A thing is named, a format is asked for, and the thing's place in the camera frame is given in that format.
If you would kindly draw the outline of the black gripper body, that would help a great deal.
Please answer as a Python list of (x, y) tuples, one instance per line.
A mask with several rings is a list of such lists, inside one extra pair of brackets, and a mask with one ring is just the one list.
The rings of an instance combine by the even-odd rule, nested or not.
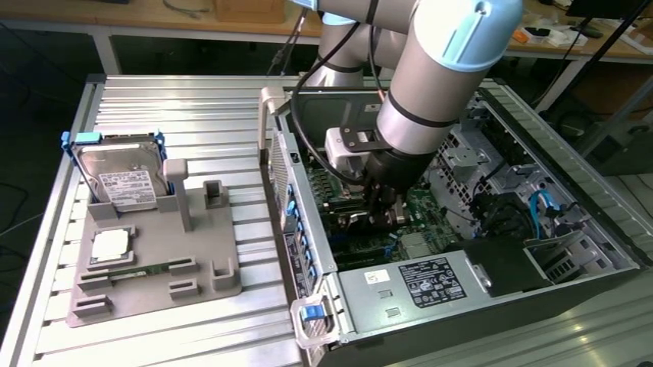
[(367, 162), (367, 183), (408, 191), (433, 159), (435, 153), (413, 155), (401, 151), (373, 151)]

